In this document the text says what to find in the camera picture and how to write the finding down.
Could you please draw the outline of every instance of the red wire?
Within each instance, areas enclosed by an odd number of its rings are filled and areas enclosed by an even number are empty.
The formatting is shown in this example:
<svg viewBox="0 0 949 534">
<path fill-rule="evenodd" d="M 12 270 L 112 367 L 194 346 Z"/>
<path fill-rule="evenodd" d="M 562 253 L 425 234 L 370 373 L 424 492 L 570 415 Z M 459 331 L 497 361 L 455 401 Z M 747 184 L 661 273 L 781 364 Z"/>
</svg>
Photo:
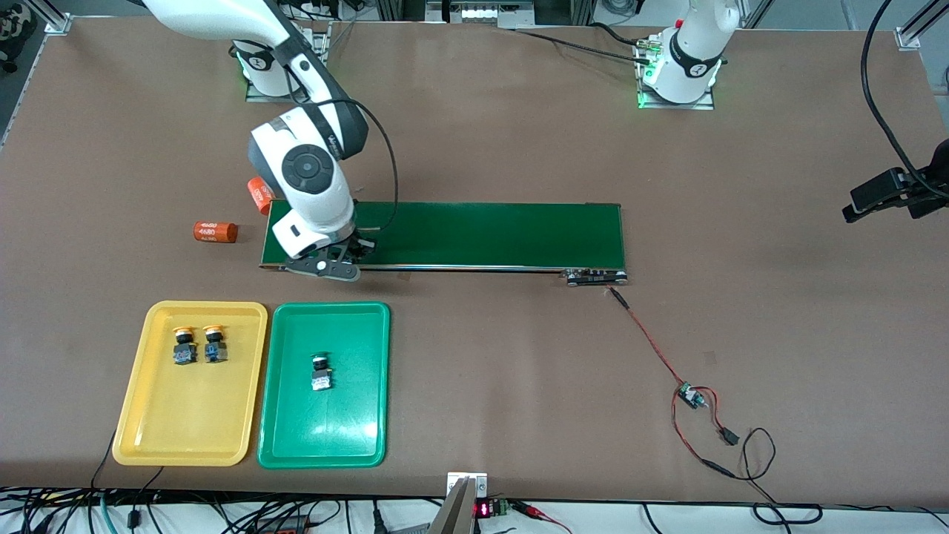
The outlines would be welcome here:
<svg viewBox="0 0 949 534">
<path fill-rule="evenodd" d="M 689 452 L 692 453 L 699 461 L 702 457 L 698 455 L 696 450 L 692 448 L 692 445 L 689 444 L 689 440 L 685 439 L 685 434 L 682 433 L 682 429 L 679 428 L 679 422 L 676 421 L 676 398 L 679 397 L 679 391 L 672 393 L 672 426 L 676 429 L 676 434 L 679 435 L 679 439 L 682 440 L 682 444 L 685 445 L 685 448 L 689 449 Z"/>
<path fill-rule="evenodd" d="M 555 519 L 551 519 L 550 516 L 547 515 L 547 514 L 541 515 L 541 516 L 540 516 L 540 520 L 541 520 L 541 521 L 546 521 L 546 522 L 548 522 L 548 523 L 556 524 L 557 526 L 563 528 L 564 530 L 566 530 L 566 531 L 569 532 L 570 534 L 573 534 L 573 531 L 570 530 L 570 527 L 569 527 L 569 526 L 566 526 L 565 524 L 560 523 L 559 521 L 557 521 L 557 520 L 555 520 Z"/>
<path fill-rule="evenodd" d="M 718 393 L 712 388 L 706 388 L 705 386 L 693 386 L 693 390 L 699 391 L 708 391 L 712 394 L 712 420 L 715 422 L 716 426 L 720 429 L 724 429 L 725 426 L 721 424 L 721 421 L 718 420 Z"/>
<path fill-rule="evenodd" d="M 646 340 L 649 341 L 650 345 L 652 345 L 653 351 L 656 353 L 656 356 L 658 356 L 659 359 L 662 360 L 662 363 L 665 364 L 665 368 L 668 369 L 669 372 L 671 372 L 674 377 L 676 377 L 676 380 L 679 381 L 680 386 L 684 384 L 685 380 L 682 380 L 682 377 L 679 376 L 676 370 L 672 369 L 672 365 L 669 363 L 669 360 L 665 359 L 665 354 L 662 353 L 662 349 L 660 349 L 659 345 L 656 344 L 656 340 L 653 339 L 649 331 L 646 330 L 646 327 L 642 325 L 642 321 L 640 321 L 640 319 L 636 317 L 636 313 L 633 312 L 632 308 L 626 310 L 626 312 L 629 314 L 630 317 L 633 318 L 633 321 L 636 322 L 636 326 L 640 327 L 642 334 L 646 336 Z"/>
<path fill-rule="evenodd" d="M 662 353 L 662 349 L 659 348 L 659 345 L 656 343 L 656 340 L 653 339 L 653 336 L 650 335 L 649 331 L 646 330 L 646 327 L 643 326 L 642 321 L 636 317 L 636 313 L 633 312 L 632 308 L 626 308 L 626 312 L 632 317 L 633 321 L 636 322 L 636 326 L 640 327 L 642 334 L 646 336 L 646 340 L 649 341 L 649 344 L 652 346 L 653 351 L 655 351 L 656 356 L 662 360 L 662 363 L 665 365 L 665 368 L 672 373 L 672 375 L 679 381 L 679 386 L 685 384 L 685 380 L 682 380 L 682 377 L 672 369 L 672 365 L 669 363 L 669 360 L 666 359 L 665 354 Z M 721 421 L 718 420 L 718 393 L 712 388 L 706 388 L 705 386 L 693 386 L 693 390 L 697 391 L 708 391 L 712 394 L 712 421 L 716 424 L 719 429 L 724 429 L 725 426 L 721 424 Z M 679 421 L 676 420 L 676 398 L 679 397 L 679 390 L 676 390 L 672 393 L 672 426 L 676 429 L 676 434 L 679 435 L 679 439 L 682 440 L 682 444 L 689 449 L 689 452 L 692 453 L 700 461 L 702 457 L 698 455 L 696 450 L 692 448 L 692 444 L 689 443 L 689 440 L 685 439 L 685 434 L 682 433 L 682 429 L 679 428 Z"/>
</svg>

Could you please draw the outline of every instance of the black cable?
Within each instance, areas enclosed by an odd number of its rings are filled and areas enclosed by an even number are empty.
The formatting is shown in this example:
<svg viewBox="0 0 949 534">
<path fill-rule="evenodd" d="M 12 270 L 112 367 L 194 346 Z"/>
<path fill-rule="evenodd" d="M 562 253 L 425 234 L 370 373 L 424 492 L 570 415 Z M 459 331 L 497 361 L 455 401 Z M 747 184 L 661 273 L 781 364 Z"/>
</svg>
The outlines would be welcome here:
<svg viewBox="0 0 949 534">
<path fill-rule="evenodd" d="M 141 496 L 141 494 L 142 494 L 146 489 L 148 489 L 148 487 L 149 487 L 153 482 L 155 482 L 155 479 L 157 479 L 158 476 L 159 476 L 159 475 L 162 473 L 162 471 L 164 471 L 164 470 L 165 470 L 165 467 L 164 467 L 164 466 L 159 467 L 159 468 L 158 468 L 158 471 L 156 471 L 155 474 L 152 475 L 152 478 L 148 479 L 148 482 L 145 483 L 145 486 L 142 486 L 141 489 L 139 490 L 139 493 L 137 493 L 136 496 L 135 496 L 135 498 L 132 499 L 132 511 L 129 512 L 129 518 L 131 518 L 131 517 L 137 515 L 137 512 L 136 512 L 136 510 L 135 510 L 135 506 L 139 503 L 139 497 Z M 129 526 L 129 530 L 132 531 L 132 534 L 135 534 L 135 527 L 136 527 L 135 523 L 132 523 L 132 522 L 130 521 L 129 524 L 131 525 L 131 526 Z"/>
<path fill-rule="evenodd" d="M 934 512 L 933 510 L 930 510 L 929 508 L 923 508 L 922 506 L 916 506 L 916 508 L 919 508 L 920 510 L 926 512 L 927 514 L 929 514 L 929 515 L 935 517 L 935 518 L 936 518 L 936 521 L 942 523 L 942 526 L 945 526 L 946 528 L 949 528 L 949 524 L 946 524 L 946 522 L 943 521 L 940 516 L 936 515 L 936 512 Z"/>
<path fill-rule="evenodd" d="M 300 78 L 297 78 L 296 73 L 290 70 L 289 67 L 284 67 L 284 78 L 287 79 L 287 91 L 289 91 L 290 99 L 296 105 L 306 104 L 307 102 L 309 102 L 309 96 L 307 96 L 306 93 L 304 92 L 303 100 L 297 100 L 296 90 L 293 88 L 293 84 L 290 82 L 290 76 L 292 76 L 293 79 L 296 80 L 298 87 L 303 87 L 303 83 L 300 82 Z"/>
<path fill-rule="evenodd" d="M 229 524 L 228 528 L 225 528 L 221 531 L 221 534 L 227 534 L 231 531 L 233 531 L 234 534 L 249 531 L 251 524 L 256 524 L 257 520 L 263 517 L 265 514 L 268 514 L 275 509 L 279 509 L 283 505 L 283 503 L 272 504 L 272 501 L 266 501 L 253 512 L 241 516 L 236 521 L 234 521 L 233 524 L 236 525 L 236 528 L 233 528 Z"/>
<path fill-rule="evenodd" d="M 889 510 L 891 512 L 896 511 L 893 509 L 892 506 L 881 506 L 881 505 L 878 505 L 878 506 L 838 505 L 838 506 L 843 506 L 844 508 L 853 508 L 855 510 L 863 510 L 863 511 L 879 510 L 881 508 L 884 510 Z"/>
<path fill-rule="evenodd" d="M 752 436 L 754 436 L 755 433 L 758 431 L 762 431 L 765 433 L 766 436 L 768 436 L 768 441 L 769 443 L 771 443 L 771 446 L 772 446 L 772 455 L 771 455 L 771 458 L 768 459 L 768 462 L 765 464 L 764 468 L 761 469 L 761 472 L 755 476 L 752 476 L 751 468 L 748 465 L 748 441 L 752 439 Z M 745 440 L 741 443 L 741 463 L 744 464 L 745 466 L 745 478 L 738 479 L 738 480 L 745 480 L 746 482 L 754 486 L 754 488 L 757 489 L 759 493 L 764 495 L 768 499 L 769 502 L 775 503 L 775 504 L 777 503 L 777 501 L 771 496 L 770 493 L 765 491 L 764 487 L 759 486 L 758 482 L 756 481 L 768 473 L 768 469 L 771 469 L 771 464 L 774 462 L 774 458 L 776 457 L 777 457 L 777 447 L 774 445 L 774 438 L 771 437 L 770 432 L 768 432 L 765 429 L 762 429 L 761 427 L 758 427 L 756 429 L 753 429 L 751 432 L 748 432 L 748 435 L 745 436 Z"/>
<path fill-rule="evenodd" d="M 214 499 L 214 503 L 213 504 L 208 503 L 208 505 L 211 508 L 213 508 L 214 511 L 217 512 L 217 515 L 219 515 L 221 519 L 224 520 L 224 524 L 226 524 L 231 530 L 233 530 L 234 524 L 231 522 L 231 518 L 228 517 L 228 513 L 227 511 L 225 511 L 224 506 L 221 505 L 221 503 L 217 500 L 217 494 L 213 493 L 211 498 Z"/>
<path fill-rule="evenodd" d="M 642 39 L 626 39 L 625 37 L 622 37 L 616 31 L 614 31 L 613 28 L 607 26 L 606 24 L 602 22 L 593 22 L 593 23 L 588 24 L 587 26 L 591 28 L 604 29 L 606 33 L 609 33 L 610 37 L 612 37 L 613 39 L 616 39 L 617 41 L 623 43 L 624 45 L 630 45 L 631 47 L 636 46 L 637 41 L 642 40 Z"/>
<path fill-rule="evenodd" d="M 642 503 L 642 511 L 646 512 L 646 519 L 649 521 L 649 526 L 652 526 L 653 530 L 656 531 L 656 534 L 662 534 L 662 531 L 659 530 L 659 527 L 656 526 L 656 522 L 652 519 L 652 514 L 649 513 L 649 505 Z"/>
<path fill-rule="evenodd" d="M 112 430 L 112 437 L 109 438 L 109 445 L 105 448 L 105 454 L 102 455 L 102 460 L 99 462 L 99 466 L 96 467 L 96 471 L 92 473 L 92 478 L 89 479 L 89 488 L 98 489 L 96 487 L 96 478 L 99 477 L 99 474 L 102 472 L 102 468 L 105 467 L 105 460 L 109 457 L 109 450 L 112 449 L 112 442 L 116 439 L 116 431 Z"/>
<path fill-rule="evenodd" d="M 312 527 L 314 527 L 314 526 L 320 526 L 321 524 L 325 524 L 325 523 L 329 522 L 329 520 L 331 520 L 331 519 L 333 519 L 334 517 L 340 515 L 340 511 L 343 509 L 343 506 L 340 505 L 340 502 L 339 502 L 339 501 L 335 501 L 335 503 L 336 503 L 336 511 L 335 511 L 335 512 L 333 512 L 332 514 L 330 514 L 329 517 L 327 517 L 326 519 L 324 519 L 324 520 L 322 520 L 322 521 L 317 521 L 317 522 L 311 523 L 311 522 L 309 521 L 309 516 L 310 516 L 310 514 L 313 513 L 313 508 L 316 507 L 316 505 L 318 505 L 319 503 L 320 503 L 319 501 L 316 502 L 316 503 L 313 503 L 313 506 L 311 506 L 311 507 L 309 508 L 309 512 L 307 512 L 307 528 L 312 528 Z"/>
<path fill-rule="evenodd" d="M 158 520 L 155 519 L 155 513 L 152 512 L 152 502 L 150 500 L 145 501 L 145 509 L 148 510 L 148 517 L 152 519 L 152 526 L 155 528 L 158 534 L 165 534 L 161 531 L 161 527 L 158 526 Z"/>
<path fill-rule="evenodd" d="M 877 124 L 880 125 L 880 129 L 884 131 L 887 140 L 890 145 L 893 147 L 893 150 L 896 151 L 897 156 L 900 157 L 903 166 L 906 167 L 906 172 L 913 178 L 913 180 L 918 181 L 920 185 L 929 190 L 930 193 L 936 195 L 937 197 L 943 199 L 949 199 L 949 194 L 939 191 L 939 189 L 933 187 L 922 177 L 920 171 L 917 170 L 913 163 L 909 160 L 909 156 L 906 155 L 906 152 L 902 149 L 900 142 L 896 139 L 896 134 L 893 133 L 893 130 L 890 128 L 889 124 L 886 123 L 883 115 L 880 113 L 880 109 L 877 108 L 877 104 L 873 101 L 873 95 L 870 94 L 870 83 L 866 75 L 866 58 L 870 53 L 870 44 L 873 42 L 873 33 L 877 29 L 877 25 L 880 24 L 880 19 L 884 16 L 886 8 L 889 7 L 890 2 L 893 0 L 884 0 L 880 5 L 880 9 L 877 10 L 877 14 L 873 17 L 873 21 L 870 22 L 870 27 L 866 31 L 866 38 L 864 39 L 864 49 L 860 54 L 860 84 L 864 90 L 864 99 L 866 100 L 866 105 L 870 108 L 870 113 L 873 114 L 873 118 L 876 119 Z"/>
<path fill-rule="evenodd" d="M 20 534 L 31 534 L 33 517 L 36 516 L 37 512 L 43 506 L 43 488 L 37 488 L 36 497 L 33 498 L 33 490 L 27 492 L 27 498 L 24 500 L 23 505 L 20 506 L 20 511 L 23 512 L 23 521 L 20 523 Z"/>
<path fill-rule="evenodd" d="M 556 44 L 558 44 L 558 45 L 563 45 L 563 46 L 565 46 L 565 47 L 577 48 L 578 50 L 583 50 L 584 52 L 590 52 L 590 53 L 593 53 L 593 54 L 600 54 L 600 55 L 603 55 L 603 56 L 606 56 L 606 57 L 611 57 L 611 58 L 616 58 L 616 59 L 622 59 L 622 60 L 624 60 L 624 61 L 631 61 L 631 62 L 633 62 L 633 63 L 639 63 L 639 64 L 642 64 L 642 65 L 649 65 L 649 60 L 647 60 L 647 59 L 645 59 L 645 58 L 637 58 L 637 57 L 633 57 L 633 56 L 624 56 L 624 55 L 622 55 L 622 54 L 617 54 L 617 53 L 613 53 L 613 52 L 607 52 L 606 50 L 600 50 L 600 49 L 597 49 L 597 48 L 585 47 L 585 46 L 583 46 L 583 45 L 577 45 L 576 43 L 571 43 L 571 42 L 569 42 L 569 41 L 564 41 L 564 40 L 562 40 L 562 39 L 557 39 L 556 37 L 549 37 L 549 36 L 547 36 L 547 35 L 541 35 L 540 33 L 531 33 L 531 32 L 529 32 L 529 31 L 518 31 L 518 30 L 516 30 L 516 29 L 512 29 L 512 31 L 515 32 L 515 33 L 519 33 L 519 34 L 521 34 L 521 35 L 529 35 L 529 36 L 531 36 L 531 37 L 536 37 L 536 38 L 538 38 L 538 39 L 544 39 L 545 41 L 550 41 L 550 42 L 552 42 L 552 43 L 556 43 Z"/>
<path fill-rule="evenodd" d="M 92 501 L 91 496 L 85 500 L 85 518 L 89 521 L 89 534 L 96 534 L 96 529 L 92 525 Z"/>
<path fill-rule="evenodd" d="M 70 508 L 68 513 L 66 513 L 65 519 L 63 519 L 63 524 L 60 524 L 59 528 L 56 529 L 55 534 L 65 533 L 65 526 L 69 524 L 69 519 L 72 518 L 72 514 L 76 513 L 76 510 L 79 509 L 79 506 L 81 503 L 82 501 L 80 500 L 80 501 L 76 501 L 76 503 L 73 504 L 72 508 Z"/>
<path fill-rule="evenodd" d="M 379 133 L 382 134 L 382 140 L 385 141 L 385 147 L 389 150 L 389 160 L 392 162 L 392 213 L 389 214 L 389 220 L 385 222 L 379 228 L 372 228 L 374 232 L 381 232 L 389 227 L 392 224 L 392 221 L 395 220 L 396 214 L 399 212 L 399 168 L 396 166 L 396 151 L 392 148 L 392 142 L 389 140 L 389 134 L 385 133 L 385 128 L 382 127 L 382 123 L 379 122 L 379 119 L 376 118 L 376 115 L 369 110 L 362 102 L 358 100 L 353 100 L 351 98 L 331 98 L 329 100 L 324 100 L 322 102 L 317 102 L 315 105 L 327 105 L 327 104 L 353 104 L 354 106 L 361 109 L 372 122 L 379 129 Z"/>
<path fill-rule="evenodd" d="M 766 519 L 765 517 L 762 517 L 761 513 L 758 511 L 758 509 L 761 506 L 764 506 L 767 509 L 769 509 L 771 512 L 773 512 L 774 515 L 777 516 L 777 520 Z M 752 513 L 754 514 L 754 518 L 763 524 L 769 524 L 771 526 L 783 526 L 787 534 L 791 534 L 792 524 L 795 524 L 795 525 L 815 524 L 818 521 L 824 519 L 824 509 L 820 505 L 793 505 L 793 506 L 782 505 L 782 507 L 817 510 L 817 515 L 810 519 L 788 519 L 784 517 L 784 514 L 782 514 L 781 510 L 777 508 L 777 505 L 774 505 L 772 503 L 764 503 L 764 504 L 754 503 L 752 505 Z"/>
<path fill-rule="evenodd" d="M 279 532 L 280 530 L 283 529 L 284 523 L 287 522 L 287 519 L 292 517 L 293 514 L 297 512 L 297 510 L 304 507 L 305 505 L 306 504 L 292 505 L 290 508 L 287 508 L 286 510 L 278 513 L 276 516 L 268 519 L 266 523 L 262 524 L 260 528 L 255 529 L 254 532 L 270 532 L 270 531 Z M 274 522 L 278 522 L 278 523 L 273 528 L 270 528 L 270 526 L 273 525 Z"/>
<path fill-rule="evenodd" d="M 385 519 L 382 518 L 382 512 L 379 511 L 379 500 L 372 500 L 372 533 L 389 534 L 389 529 L 385 526 Z"/>
</svg>

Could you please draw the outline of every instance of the yellow tray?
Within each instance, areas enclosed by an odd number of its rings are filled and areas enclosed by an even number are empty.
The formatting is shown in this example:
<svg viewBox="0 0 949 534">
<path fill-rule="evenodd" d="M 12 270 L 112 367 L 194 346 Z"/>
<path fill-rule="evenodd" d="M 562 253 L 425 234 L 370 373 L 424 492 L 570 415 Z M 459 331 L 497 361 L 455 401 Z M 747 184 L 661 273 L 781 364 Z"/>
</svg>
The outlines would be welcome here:
<svg viewBox="0 0 949 534">
<path fill-rule="evenodd" d="M 228 360 L 204 361 L 202 327 L 224 326 Z M 198 360 L 176 365 L 172 329 L 195 328 Z M 247 454 L 267 309 L 164 300 L 145 317 L 112 456 L 127 466 L 233 466 Z"/>
</svg>

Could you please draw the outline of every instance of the white floor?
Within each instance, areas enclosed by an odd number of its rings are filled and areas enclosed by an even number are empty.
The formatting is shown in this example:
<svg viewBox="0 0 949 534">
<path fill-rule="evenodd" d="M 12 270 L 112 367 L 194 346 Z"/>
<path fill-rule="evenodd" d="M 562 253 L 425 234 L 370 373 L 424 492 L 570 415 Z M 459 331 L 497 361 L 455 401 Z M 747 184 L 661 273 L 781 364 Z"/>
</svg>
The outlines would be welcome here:
<svg viewBox="0 0 949 534">
<path fill-rule="evenodd" d="M 652 533 L 641 505 L 637 504 L 594 504 L 594 503 L 533 503 L 551 518 L 568 526 L 573 534 L 640 534 Z M 431 503 L 418 500 L 380 501 L 380 511 L 390 532 L 431 523 L 438 508 Z M 236 519 L 257 508 L 255 505 L 226 505 L 231 519 Z M 120 534 L 125 534 L 125 517 L 130 506 L 109 508 L 112 523 Z M 332 502 L 320 503 L 313 509 L 311 520 L 320 521 L 336 509 Z M 139 534 L 158 534 L 151 519 L 142 506 L 142 525 L 137 528 Z M 224 521 L 206 505 L 156 505 L 153 506 L 158 526 L 162 534 L 216 534 L 222 532 Z M 649 505 L 656 526 L 663 534 L 702 533 L 702 534 L 742 534 L 777 533 L 780 526 L 769 526 L 758 522 L 747 507 L 740 506 L 697 506 L 697 505 Z M 370 534 L 373 532 L 371 501 L 351 501 L 349 504 L 352 532 Z M 22 519 L 10 514 L 0 518 L 0 532 L 19 531 Z M 790 519 L 806 519 L 814 512 L 785 510 Z M 949 514 L 941 514 L 949 523 Z M 34 520 L 39 523 L 42 515 Z M 102 514 L 93 508 L 93 523 L 97 532 L 107 532 Z M 49 532 L 59 527 L 59 520 L 53 522 Z M 508 528 L 516 528 L 517 534 L 567 534 L 559 526 L 528 519 L 518 513 L 481 520 L 481 531 L 494 534 Z M 947 530 L 931 515 L 923 512 L 890 512 L 862 510 L 825 510 L 824 518 L 816 524 L 792 526 L 791 530 L 805 534 L 829 533 L 866 533 L 876 534 L 927 534 L 944 533 Z M 85 513 L 77 513 L 66 526 L 65 534 L 81 534 L 89 531 Z M 324 525 L 311 532 L 320 534 L 347 534 L 345 515 L 340 513 Z"/>
</svg>

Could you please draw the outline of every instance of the green tray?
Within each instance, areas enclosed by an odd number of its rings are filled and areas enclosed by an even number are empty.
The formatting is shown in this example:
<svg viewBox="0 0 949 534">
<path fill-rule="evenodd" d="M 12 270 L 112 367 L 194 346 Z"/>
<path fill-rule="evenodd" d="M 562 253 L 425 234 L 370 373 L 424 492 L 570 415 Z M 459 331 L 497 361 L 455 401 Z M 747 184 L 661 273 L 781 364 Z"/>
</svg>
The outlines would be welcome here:
<svg viewBox="0 0 949 534">
<path fill-rule="evenodd" d="M 287 255 L 271 226 L 289 211 L 270 205 L 261 267 L 279 268 Z M 392 225 L 365 236 L 376 251 L 358 264 L 367 271 L 503 271 L 625 269 L 619 204 L 400 202 Z M 359 202 L 356 224 L 381 226 L 392 202 Z"/>
<path fill-rule="evenodd" d="M 257 461 L 267 469 L 374 467 L 385 456 L 389 307 L 291 302 L 277 308 Z M 329 353 L 332 388 L 310 386 Z"/>
</svg>

